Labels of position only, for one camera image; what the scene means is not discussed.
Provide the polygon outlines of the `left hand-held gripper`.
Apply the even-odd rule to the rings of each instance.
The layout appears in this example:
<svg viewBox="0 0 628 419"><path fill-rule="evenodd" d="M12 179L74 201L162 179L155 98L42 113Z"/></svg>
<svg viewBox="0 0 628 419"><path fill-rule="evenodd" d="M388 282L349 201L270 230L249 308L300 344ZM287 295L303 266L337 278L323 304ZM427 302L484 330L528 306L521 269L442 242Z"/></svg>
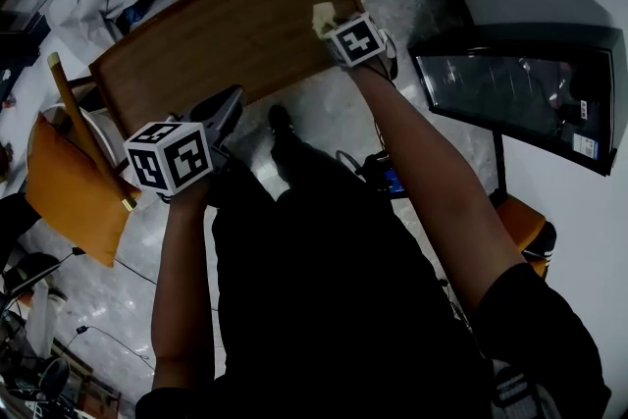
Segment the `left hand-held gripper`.
<svg viewBox="0 0 628 419"><path fill-rule="evenodd" d="M134 179L143 190L170 198L229 160L223 148L245 105L243 88L232 85L204 99L183 116L149 122L124 143Z"/></svg>

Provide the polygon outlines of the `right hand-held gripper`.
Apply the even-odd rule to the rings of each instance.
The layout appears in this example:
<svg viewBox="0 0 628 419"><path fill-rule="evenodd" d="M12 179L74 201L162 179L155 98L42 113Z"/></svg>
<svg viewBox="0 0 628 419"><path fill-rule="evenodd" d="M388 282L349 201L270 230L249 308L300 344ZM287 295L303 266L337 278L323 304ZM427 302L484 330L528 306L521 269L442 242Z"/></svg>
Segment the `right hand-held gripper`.
<svg viewBox="0 0 628 419"><path fill-rule="evenodd" d="M343 68L353 68L386 51L386 40L369 13L354 15L326 32L325 43Z"/></svg>

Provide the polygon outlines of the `pale yellow cloth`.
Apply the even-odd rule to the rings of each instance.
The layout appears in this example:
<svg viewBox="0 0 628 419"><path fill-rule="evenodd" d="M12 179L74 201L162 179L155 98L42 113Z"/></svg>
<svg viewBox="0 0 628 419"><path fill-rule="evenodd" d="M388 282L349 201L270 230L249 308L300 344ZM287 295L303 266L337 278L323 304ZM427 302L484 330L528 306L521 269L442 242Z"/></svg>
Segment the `pale yellow cloth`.
<svg viewBox="0 0 628 419"><path fill-rule="evenodd" d="M336 22L336 9L332 2L314 4L312 8L312 29L319 39L338 27Z"/></svg>

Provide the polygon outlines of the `person's right forearm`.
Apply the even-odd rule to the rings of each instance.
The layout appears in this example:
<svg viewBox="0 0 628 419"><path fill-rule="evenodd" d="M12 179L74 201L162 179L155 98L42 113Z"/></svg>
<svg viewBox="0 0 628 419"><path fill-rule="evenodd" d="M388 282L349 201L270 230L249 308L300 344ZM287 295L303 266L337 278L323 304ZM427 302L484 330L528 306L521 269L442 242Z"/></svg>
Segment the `person's right forearm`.
<svg viewBox="0 0 628 419"><path fill-rule="evenodd" d="M348 74L458 300L472 314L494 282L525 260L458 150L382 75L362 67Z"/></svg>

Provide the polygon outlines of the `person's left forearm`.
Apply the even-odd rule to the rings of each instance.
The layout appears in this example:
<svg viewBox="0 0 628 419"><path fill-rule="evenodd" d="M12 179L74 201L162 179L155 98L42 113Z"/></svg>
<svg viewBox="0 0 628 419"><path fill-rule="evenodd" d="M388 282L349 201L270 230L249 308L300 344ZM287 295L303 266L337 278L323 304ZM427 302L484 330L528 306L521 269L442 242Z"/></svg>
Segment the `person's left forearm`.
<svg viewBox="0 0 628 419"><path fill-rule="evenodd" d="M154 390L199 389L215 376L215 348L204 215L204 178L170 203L151 319Z"/></svg>

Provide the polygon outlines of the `person's left black shoe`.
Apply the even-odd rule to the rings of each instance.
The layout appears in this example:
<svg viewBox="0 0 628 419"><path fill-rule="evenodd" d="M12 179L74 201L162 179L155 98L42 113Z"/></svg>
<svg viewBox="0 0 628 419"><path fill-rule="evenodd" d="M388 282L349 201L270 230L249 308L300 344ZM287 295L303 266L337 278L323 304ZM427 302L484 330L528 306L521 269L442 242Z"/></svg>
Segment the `person's left black shoe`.
<svg viewBox="0 0 628 419"><path fill-rule="evenodd" d="M268 122L274 138L294 135L291 117L283 105L275 104L270 108Z"/></svg>

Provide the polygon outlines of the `black glass-door cabinet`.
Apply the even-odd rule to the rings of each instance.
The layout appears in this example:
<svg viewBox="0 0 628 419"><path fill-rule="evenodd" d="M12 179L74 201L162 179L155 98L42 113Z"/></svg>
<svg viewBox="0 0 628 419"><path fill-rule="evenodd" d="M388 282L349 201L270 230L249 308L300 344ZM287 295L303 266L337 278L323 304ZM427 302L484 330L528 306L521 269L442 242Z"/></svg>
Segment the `black glass-door cabinet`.
<svg viewBox="0 0 628 419"><path fill-rule="evenodd" d="M518 139L601 176L626 127L619 28L563 23L457 27L408 49L430 110Z"/></svg>

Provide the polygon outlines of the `black device with blue screen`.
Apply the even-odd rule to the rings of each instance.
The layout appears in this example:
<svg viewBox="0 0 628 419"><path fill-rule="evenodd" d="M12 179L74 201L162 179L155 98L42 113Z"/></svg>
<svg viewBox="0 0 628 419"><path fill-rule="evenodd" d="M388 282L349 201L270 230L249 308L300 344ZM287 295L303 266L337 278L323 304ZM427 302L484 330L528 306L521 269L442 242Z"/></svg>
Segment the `black device with blue screen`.
<svg viewBox="0 0 628 419"><path fill-rule="evenodd" d="M386 150L367 156L361 168L361 174L367 183L390 200L407 197L407 191Z"/></svg>

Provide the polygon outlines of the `orange cushion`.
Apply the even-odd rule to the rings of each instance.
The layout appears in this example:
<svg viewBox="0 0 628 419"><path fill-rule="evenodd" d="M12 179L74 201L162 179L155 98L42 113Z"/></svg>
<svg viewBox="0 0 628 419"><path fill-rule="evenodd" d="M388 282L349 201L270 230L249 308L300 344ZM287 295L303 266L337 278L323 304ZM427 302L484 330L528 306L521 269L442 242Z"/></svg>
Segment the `orange cushion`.
<svg viewBox="0 0 628 419"><path fill-rule="evenodd" d="M114 266L130 212L95 163L39 115L27 156L26 201L56 232Z"/></svg>

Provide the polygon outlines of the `person's black clothing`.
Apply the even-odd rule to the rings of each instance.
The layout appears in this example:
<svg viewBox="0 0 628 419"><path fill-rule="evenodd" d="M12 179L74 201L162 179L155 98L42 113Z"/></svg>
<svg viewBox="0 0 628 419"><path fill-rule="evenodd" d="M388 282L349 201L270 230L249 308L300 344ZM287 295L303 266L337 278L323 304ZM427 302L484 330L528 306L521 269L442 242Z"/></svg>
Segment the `person's black clothing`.
<svg viewBox="0 0 628 419"><path fill-rule="evenodd" d="M296 134L272 155L278 198L241 163L210 182L214 379L136 419L602 419L598 348L529 264L457 319L373 188Z"/></svg>

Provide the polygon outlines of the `orange chair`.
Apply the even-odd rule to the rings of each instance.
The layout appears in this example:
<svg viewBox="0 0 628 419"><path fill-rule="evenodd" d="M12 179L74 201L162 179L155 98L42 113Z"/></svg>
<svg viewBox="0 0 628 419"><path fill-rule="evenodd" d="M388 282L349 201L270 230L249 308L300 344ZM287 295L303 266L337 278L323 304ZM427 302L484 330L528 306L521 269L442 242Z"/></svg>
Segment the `orange chair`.
<svg viewBox="0 0 628 419"><path fill-rule="evenodd" d="M536 232L547 221L547 218L503 190L496 189L490 195L490 200L505 229L521 253L525 237L531 236L533 232ZM529 264L538 276L545 279L549 263L532 262Z"/></svg>

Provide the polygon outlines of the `black office chair seat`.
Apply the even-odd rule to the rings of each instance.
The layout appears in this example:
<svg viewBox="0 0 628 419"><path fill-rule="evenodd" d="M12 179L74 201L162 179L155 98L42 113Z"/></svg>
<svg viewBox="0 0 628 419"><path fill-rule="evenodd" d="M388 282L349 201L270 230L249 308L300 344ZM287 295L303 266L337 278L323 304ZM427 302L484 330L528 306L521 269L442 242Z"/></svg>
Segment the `black office chair seat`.
<svg viewBox="0 0 628 419"><path fill-rule="evenodd" d="M19 296L32 288L61 265L52 255L41 252L25 255L15 266L2 274L4 293L10 298Z"/></svg>

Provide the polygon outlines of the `black striped jacket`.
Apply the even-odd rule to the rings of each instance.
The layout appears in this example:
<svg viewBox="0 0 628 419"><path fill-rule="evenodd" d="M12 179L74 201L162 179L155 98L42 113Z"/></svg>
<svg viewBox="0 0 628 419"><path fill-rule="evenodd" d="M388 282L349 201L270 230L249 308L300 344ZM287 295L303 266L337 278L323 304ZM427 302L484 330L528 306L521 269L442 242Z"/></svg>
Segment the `black striped jacket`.
<svg viewBox="0 0 628 419"><path fill-rule="evenodd" d="M521 253L529 263L549 263L553 257L556 240L555 226L551 222L545 221L536 232L525 237Z"/></svg>

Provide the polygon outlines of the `wooden shelf with clutter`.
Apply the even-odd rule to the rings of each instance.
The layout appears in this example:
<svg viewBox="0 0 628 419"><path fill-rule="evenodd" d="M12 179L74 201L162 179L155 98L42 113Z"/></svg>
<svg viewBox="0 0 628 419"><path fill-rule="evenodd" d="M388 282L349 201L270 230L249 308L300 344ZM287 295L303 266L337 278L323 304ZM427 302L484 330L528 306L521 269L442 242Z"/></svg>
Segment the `wooden shelf with clutter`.
<svg viewBox="0 0 628 419"><path fill-rule="evenodd" d="M119 419L120 392L99 382L93 370L53 341L49 358L64 357L70 376L55 400L42 399L39 378L47 359L37 357L26 340L26 321L6 310L0 314L0 406L5 413L32 419Z"/></svg>

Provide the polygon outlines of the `black round stool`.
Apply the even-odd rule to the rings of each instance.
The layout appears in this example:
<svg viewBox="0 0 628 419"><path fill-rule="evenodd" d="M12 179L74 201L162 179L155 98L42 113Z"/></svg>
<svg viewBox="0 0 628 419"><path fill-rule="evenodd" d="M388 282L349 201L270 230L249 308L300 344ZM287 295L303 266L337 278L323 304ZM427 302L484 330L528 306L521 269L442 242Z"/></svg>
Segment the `black round stool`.
<svg viewBox="0 0 628 419"><path fill-rule="evenodd" d="M42 399L55 400L62 393L69 376L70 366L64 357L46 360L38 383Z"/></svg>

